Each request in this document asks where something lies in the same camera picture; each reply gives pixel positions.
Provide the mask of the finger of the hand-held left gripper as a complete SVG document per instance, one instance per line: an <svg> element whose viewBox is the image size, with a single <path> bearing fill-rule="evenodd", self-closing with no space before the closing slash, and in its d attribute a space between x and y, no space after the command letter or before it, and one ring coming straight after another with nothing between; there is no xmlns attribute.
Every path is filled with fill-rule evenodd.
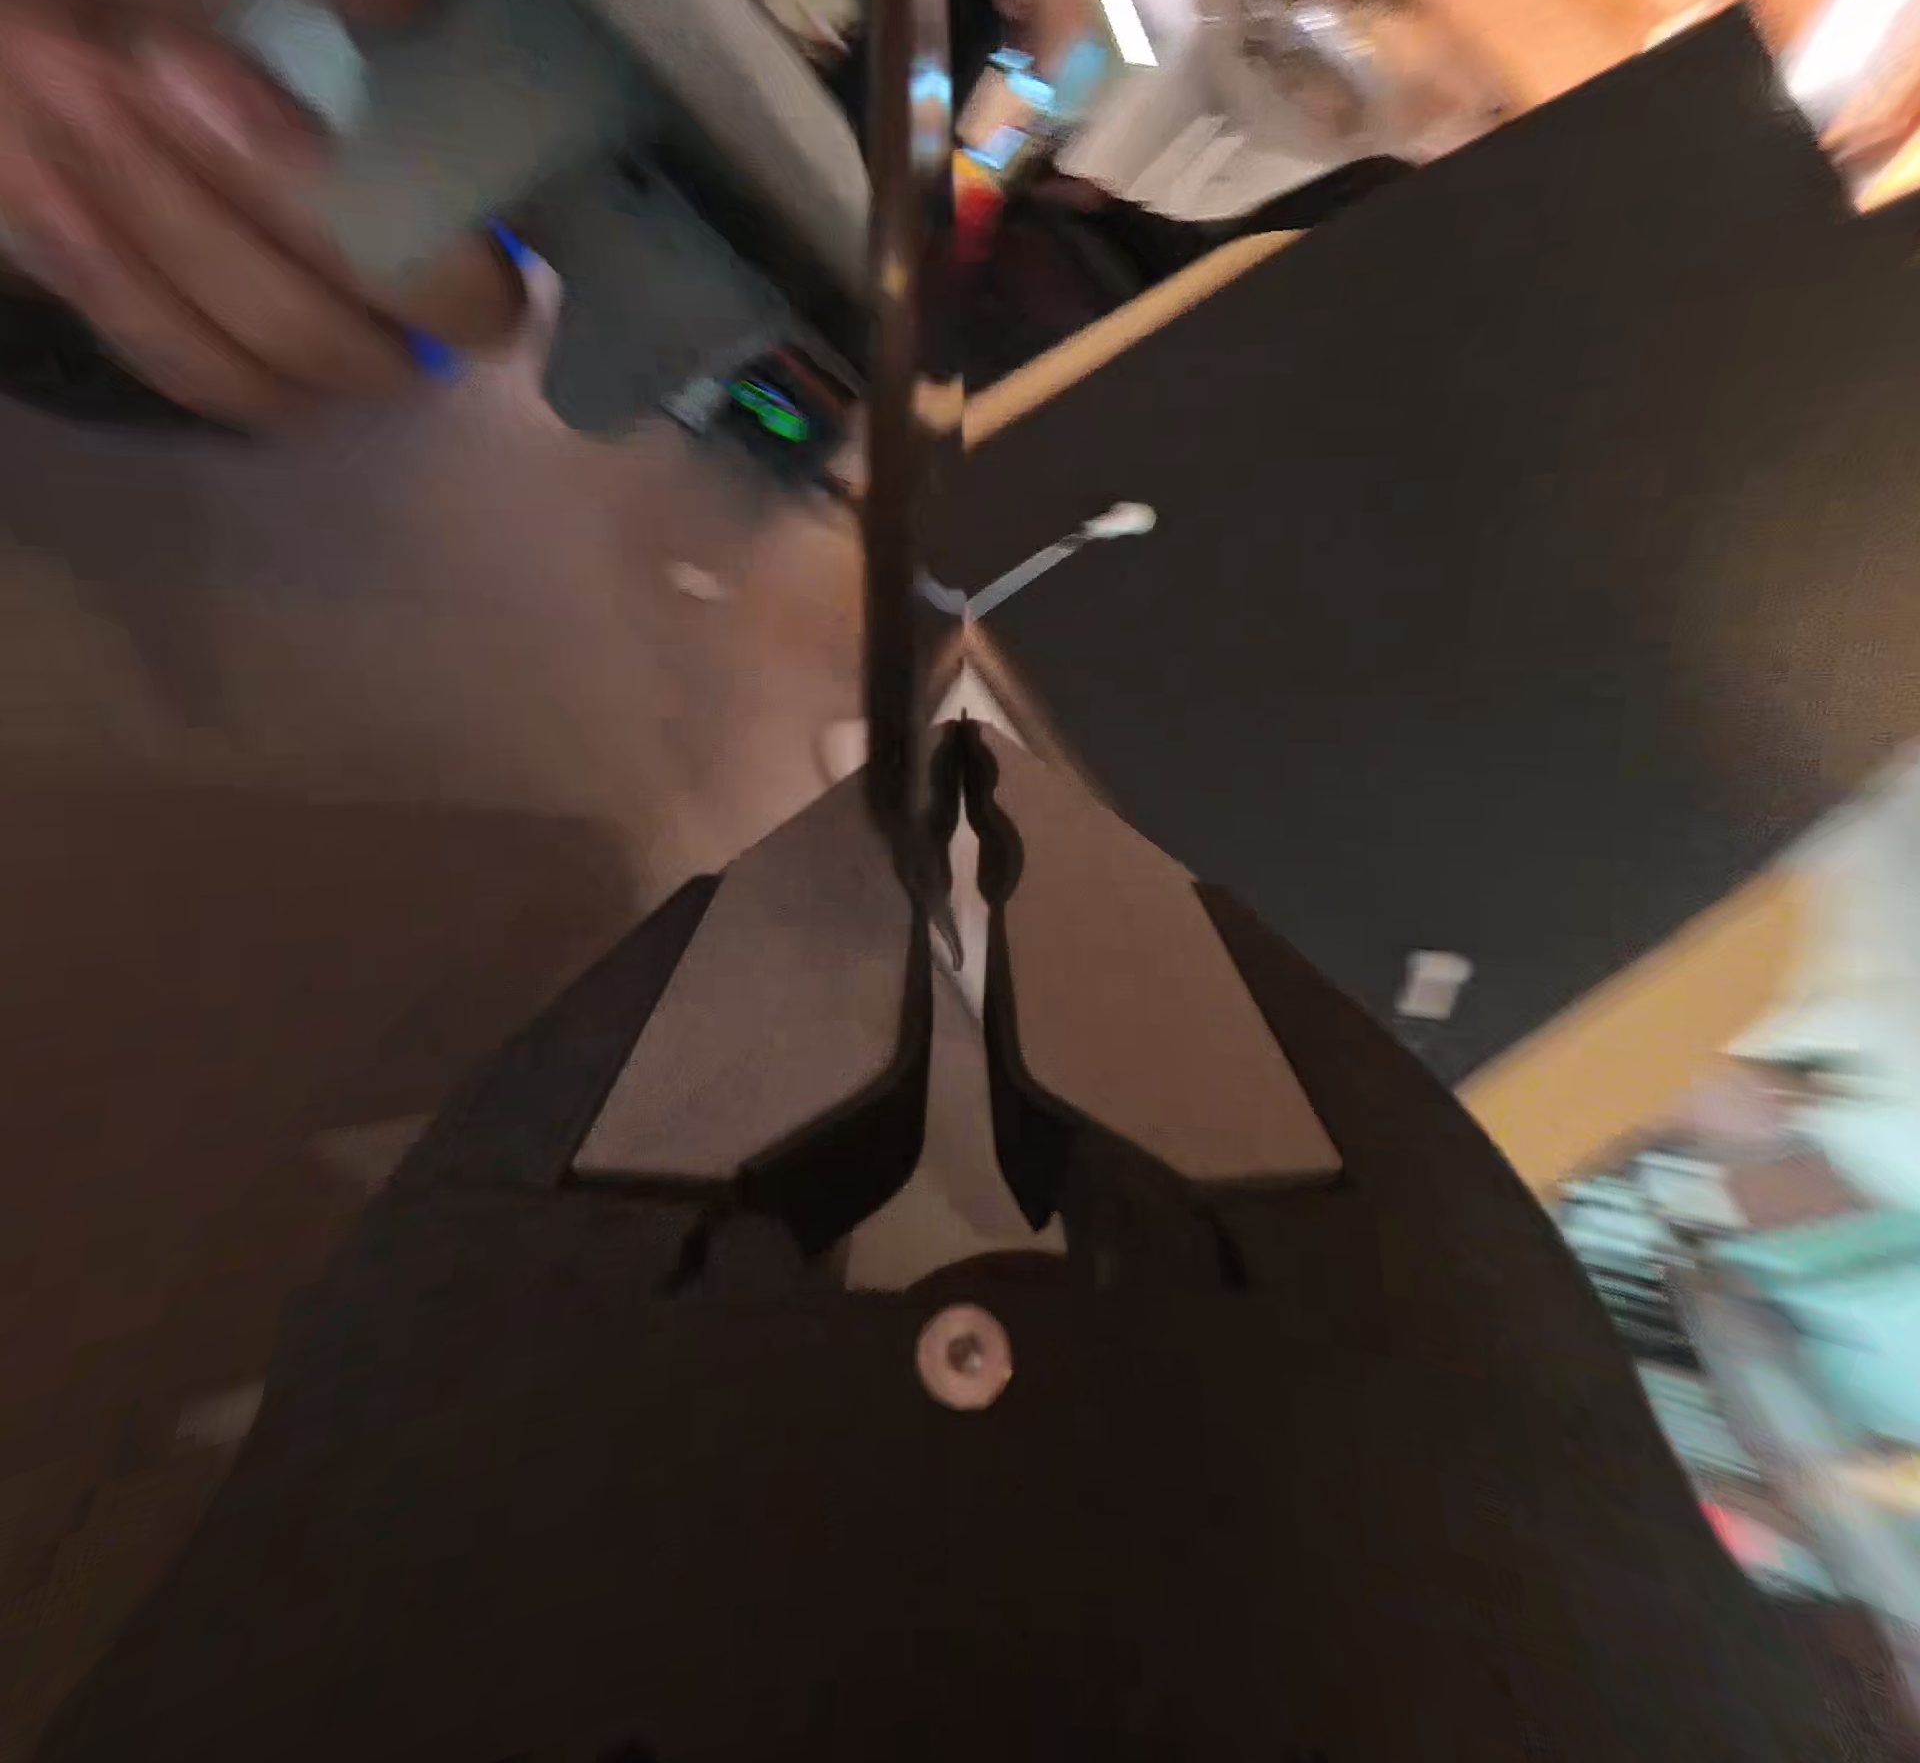
<svg viewBox="0 0 1920 1763"><path fill-rule="evenodd" d="M748 203L857 303L871 178L827 87L756 0L577 0L684 112Z"/></svg>

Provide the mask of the person's left hand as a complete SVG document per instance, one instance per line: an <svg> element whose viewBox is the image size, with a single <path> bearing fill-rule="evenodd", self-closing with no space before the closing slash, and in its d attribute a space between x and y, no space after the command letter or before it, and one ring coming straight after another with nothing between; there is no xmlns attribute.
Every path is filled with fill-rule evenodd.
<svg viewBox="0 0 1920 1763"><path fill-rule="evenodd" d="M80 422L272 431L382 405L415 341L490 358L528 310L469 233L360 280L299 194L309 113L216 35L229 0L2 0L3 396ZM326 0L401 22L426 0Z"/></svg>

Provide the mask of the black battery charger case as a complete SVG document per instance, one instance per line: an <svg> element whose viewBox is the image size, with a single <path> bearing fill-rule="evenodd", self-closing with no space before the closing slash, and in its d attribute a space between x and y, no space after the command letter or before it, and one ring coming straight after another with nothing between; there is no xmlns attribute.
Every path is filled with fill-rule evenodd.
<svg viewBox="0 0 1920 1763"><path fill-rule="evenodd" d="M608 446L681 431L660 402L695 375L728 375L728 417L681 434L784 486L846 493L833 474L866 384L833 301L782 287L672 178L634 162L570 173L526 215L547 222L564 280L540 394L566 429Z"/></svg>

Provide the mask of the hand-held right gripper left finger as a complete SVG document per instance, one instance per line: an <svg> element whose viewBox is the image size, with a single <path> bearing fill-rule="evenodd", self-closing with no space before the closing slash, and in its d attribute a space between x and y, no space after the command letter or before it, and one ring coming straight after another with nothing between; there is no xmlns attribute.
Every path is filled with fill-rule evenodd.
<svg viewBox="0 0 1920 1763"><path fill-rule="evenodd" d="M718 877L570 1176L822 1255L919 1163L931 1015L924 916L851 776Z"/></svg>

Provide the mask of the black wooden book stand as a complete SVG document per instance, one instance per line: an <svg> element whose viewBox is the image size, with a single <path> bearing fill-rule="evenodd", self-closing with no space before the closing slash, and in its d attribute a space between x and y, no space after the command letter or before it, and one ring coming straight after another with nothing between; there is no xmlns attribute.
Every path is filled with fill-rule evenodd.
<svg viewBox="0 0 1920 1763"><path fill-rule="evenodd" d="M926 575L1136 831L1459 1083L1914 741L1914 273L1742 7L970 450Z"/></svg>

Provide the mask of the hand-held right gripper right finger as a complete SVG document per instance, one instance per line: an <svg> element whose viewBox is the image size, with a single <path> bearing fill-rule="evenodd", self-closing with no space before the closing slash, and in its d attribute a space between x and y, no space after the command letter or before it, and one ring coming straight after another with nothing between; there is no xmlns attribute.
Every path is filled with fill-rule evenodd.
<svg viewBox="0 0 1920 1763"><path fill-rule="evenodd" d="M998 1174L1042 1228L1082 1141L1205 1193L1323 1185L1341 1157L1187 868L1003 731L951 726L985 905Z"/></svg>

